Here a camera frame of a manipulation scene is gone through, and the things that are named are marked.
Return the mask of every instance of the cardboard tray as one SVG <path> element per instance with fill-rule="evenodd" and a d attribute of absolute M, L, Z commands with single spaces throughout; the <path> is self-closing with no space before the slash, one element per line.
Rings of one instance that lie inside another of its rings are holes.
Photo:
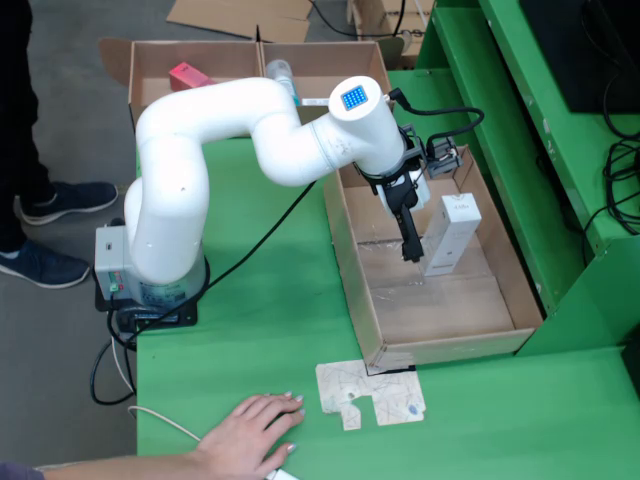
<path fill-rule="evenodd" d="M 264 76 L 260 47 L 256 42 L 103 38 L 99 46 L 107 72 L 129 87 L 129 108 L 134 127 L 149 105 L 173 93 L 169 70 L 182 62 L 187 62 L 217 83 Z"/>
<path fill-rule="evenodd" d="M 328 98 L 346 78 L 366 75 L 383 92 L 391 91 L 382 53 L 376 42 L 275 44 L 251 41 L 131 41 L 103 38 L 99 43 L 107 72 L 129 88 L 135 125 L 154 101 L 172 93 L 169 70 L 187 62 L 218 83 L 265 76 L 266 64 L 284 59 L 291 65 L 300 98 Z M 323 106 L 301 106 L 302 123 L 327 113 Z"/>
<path fill-rule="evenodd" d="M 262 69 L 273 60 L 286 60 L 293 72 L 300 99 L 329 98 L 343 80 L 366 75 L 378 82 L 382 91 L 391 91 L 391 82 L 376 42 L 261 43 Z M 303 124 L 324 115 L 323 106 L 301 106 Z"/>
<path fill-rule="evenodd" d="M 473 193 L 482 221 L 450 275 L 423 277 L 403 262 L 395 219 L 353 166 L 331 175 L 325 201 L 351 320 L 367 365 L 399 369 L 517 351 L 542 324 L 525 273 L 480 170 L 464 166 L 428 182 L 414 212 L 424 233 L 442 195 Z"/>

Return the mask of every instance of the gray floor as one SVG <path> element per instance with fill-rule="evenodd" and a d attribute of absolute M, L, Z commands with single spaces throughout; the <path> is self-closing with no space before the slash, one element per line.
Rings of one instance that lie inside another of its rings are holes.
<path fill-rule="evenodd" d="M 166 23 L 173 1 L 31 1 L 29 53 L 40 98 L 35 136 L 53 179 L 128 185 L 134 177 L 127 91 L 104 72 L 99 38 L 234 38 Z M 341 29 L 348 29 L 345 3 L 319 1 Z M 330 31 L 315 12 L 310 20 L 308 41 L 348 39 Z M 121 215 L 122 199 L 96 215 L 26 230 L 51 248 L 90 261 L 95 228 Z M 93 308 L 92 281 L 46 291 L 0 276 L 0 460 L 45 465 L 135 452 L 135 424 L 126 406 L 99 407 L 89 397 L 89 372 L 106 340 L 105 317 Z M 125 393 L 110 355 L 99 384 L 105 398 Z"/>

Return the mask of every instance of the person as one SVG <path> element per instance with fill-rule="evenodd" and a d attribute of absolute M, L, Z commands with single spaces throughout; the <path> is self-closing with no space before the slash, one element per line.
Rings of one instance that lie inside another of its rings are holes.
<path fill-rule="evenodd" d="M 118 198 L 114 185 L 51 182 L 38 158 L 32 127 L 38 99 L 31 88 L 27 46 L 32 13 L 28 0 L 3 4 L 0 42 L 0 272 L 27 279 L 45 288 L 82 282 L 89 273 L 83 260 L 62 255 L 25 236 L 14 214 L 19 197 L 23 220 L 40 226 L 72 212 L 96 212 Z"/>
<path fill-rule="evenodd" d="M 195 450 L 183 455 L 125 457 L 80 463 L 43 473 L 0 464 L 0 480 L 257 480 L 282 467 L 296 448 L 278 440 L 304 420 L 304 398 L 254 395 L 238 405 Z"/>

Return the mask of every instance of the white box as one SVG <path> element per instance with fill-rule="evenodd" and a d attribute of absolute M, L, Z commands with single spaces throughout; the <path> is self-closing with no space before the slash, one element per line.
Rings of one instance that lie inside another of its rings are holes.
<path fill-rule="evenodd" d="M 422 237 L 425 277 L 453 272 L 482 216 L 471 193 L 443 195 Z"/>

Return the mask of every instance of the green table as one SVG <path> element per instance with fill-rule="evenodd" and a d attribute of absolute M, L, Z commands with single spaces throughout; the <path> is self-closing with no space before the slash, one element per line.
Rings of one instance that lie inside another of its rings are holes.
<path fill-rule="evenodd" d="M 204 244 L 213 274 L 271 227 L 297 190 L 270 183 L 249 140 L 205 147 L 211 210 Z M 197 326 L 140 339 L 139 405 L 203 435 L 240 400 L 261 392 L 306 396 L 307 419 L 287 439 L 286 470 L 304 479 L 637 478 L 640 408 L 616 349 L 503 358 L 418 374 L 424 422 L 378 427 L 360 399 L 363 428 L 324 415 L 318 363 L 360 357 L 321 186 L 245 266 L 200 302 Z M 138 417 L 138 453 L 179 453 L 191 439 Z"/>

